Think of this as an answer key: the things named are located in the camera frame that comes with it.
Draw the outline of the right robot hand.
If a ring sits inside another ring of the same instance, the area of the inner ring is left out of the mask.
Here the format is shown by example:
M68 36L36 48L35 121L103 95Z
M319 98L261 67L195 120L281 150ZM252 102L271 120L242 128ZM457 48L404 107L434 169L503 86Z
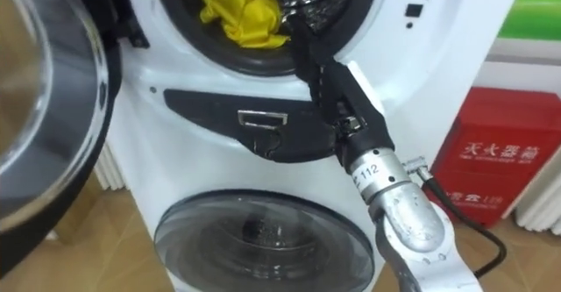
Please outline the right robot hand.
M373 0L280 0L295 76L306 83L322 122L334 131L334 154L349 170L375 150L395 151L386 119L337 53L364 23Z

